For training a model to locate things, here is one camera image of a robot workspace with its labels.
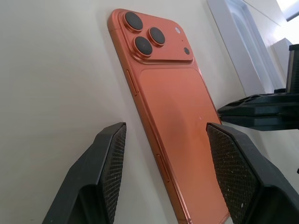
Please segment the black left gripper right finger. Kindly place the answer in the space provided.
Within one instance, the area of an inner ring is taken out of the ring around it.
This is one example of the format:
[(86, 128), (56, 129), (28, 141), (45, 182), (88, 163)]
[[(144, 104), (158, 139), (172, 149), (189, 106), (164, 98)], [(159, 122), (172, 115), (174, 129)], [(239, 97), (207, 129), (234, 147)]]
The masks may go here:
[(235, 224), (297, 224), (299, 195), (243, 132), (207, 123), (218, 185)]

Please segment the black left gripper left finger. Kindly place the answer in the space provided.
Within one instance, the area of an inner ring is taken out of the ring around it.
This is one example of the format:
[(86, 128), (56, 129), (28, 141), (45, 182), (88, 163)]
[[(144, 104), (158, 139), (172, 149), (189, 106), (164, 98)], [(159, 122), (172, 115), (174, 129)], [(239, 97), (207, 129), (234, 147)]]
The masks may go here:
[(121, 186), (127, 126), (105, 127), (71, 166), (44, 224), (112, 224)]

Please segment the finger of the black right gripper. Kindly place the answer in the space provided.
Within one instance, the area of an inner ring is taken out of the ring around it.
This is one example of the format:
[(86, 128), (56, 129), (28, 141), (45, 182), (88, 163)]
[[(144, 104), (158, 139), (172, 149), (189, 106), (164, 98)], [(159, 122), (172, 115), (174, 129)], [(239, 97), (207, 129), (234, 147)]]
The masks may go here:
[(266, 116), (297, 114), (299, 95), (295, 93), (256, 94), (232, 103), (220, 109), (221, 116)]
[(298, 129), (299, 112), (245, 115), (221, 112), (221, 121), (251, 129)]

